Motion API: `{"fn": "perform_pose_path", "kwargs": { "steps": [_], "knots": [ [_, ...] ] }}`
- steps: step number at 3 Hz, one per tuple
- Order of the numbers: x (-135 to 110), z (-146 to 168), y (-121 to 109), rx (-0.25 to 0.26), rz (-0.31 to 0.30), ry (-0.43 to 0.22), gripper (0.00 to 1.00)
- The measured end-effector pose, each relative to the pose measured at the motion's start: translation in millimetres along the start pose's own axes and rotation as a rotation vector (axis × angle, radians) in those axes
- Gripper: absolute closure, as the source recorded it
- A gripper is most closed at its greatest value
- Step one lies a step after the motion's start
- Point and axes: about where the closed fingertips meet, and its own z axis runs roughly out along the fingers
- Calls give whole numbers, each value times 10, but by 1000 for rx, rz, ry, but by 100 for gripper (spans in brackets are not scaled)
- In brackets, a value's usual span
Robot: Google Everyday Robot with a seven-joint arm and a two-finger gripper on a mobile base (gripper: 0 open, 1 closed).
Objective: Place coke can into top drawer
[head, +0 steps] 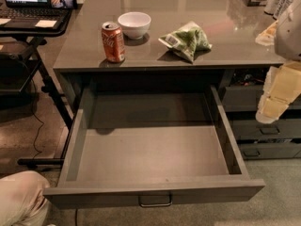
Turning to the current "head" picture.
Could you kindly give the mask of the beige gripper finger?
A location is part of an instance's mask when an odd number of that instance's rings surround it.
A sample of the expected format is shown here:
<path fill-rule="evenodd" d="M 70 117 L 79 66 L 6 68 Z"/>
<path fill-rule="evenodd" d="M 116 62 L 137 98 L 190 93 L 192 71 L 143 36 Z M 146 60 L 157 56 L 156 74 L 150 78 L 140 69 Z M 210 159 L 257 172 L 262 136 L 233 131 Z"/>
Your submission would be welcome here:
<path fill-rule="evenodd" d="M 274 44 L 274 37 L 276 35 L 278 21 L 274 21 L 265 30 L 263 30 L 255 39 L 257 44 L 263 46 L 271 46 Z"/>
<path fill-rule="evenodd" d="M 300 94 L 300 62 L 288 61 L 279 68 L 271 67 L 263 85 L 256 120 L 264 124 L 277 121 Z"/>

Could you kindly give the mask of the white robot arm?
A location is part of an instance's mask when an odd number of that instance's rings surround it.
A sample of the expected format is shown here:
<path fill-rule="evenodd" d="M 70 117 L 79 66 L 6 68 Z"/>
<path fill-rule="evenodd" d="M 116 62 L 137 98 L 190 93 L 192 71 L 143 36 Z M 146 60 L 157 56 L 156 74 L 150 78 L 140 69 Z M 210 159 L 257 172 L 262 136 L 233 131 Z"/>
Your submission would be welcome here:
<path fill-rule="evenodd" d="M 274 38 L 275 53 L 286 59 L 271 67 L 265 77 L 256 120 L 277 121 L 301 94 L 301 0 L 294 0 L 280 15 Z"/>

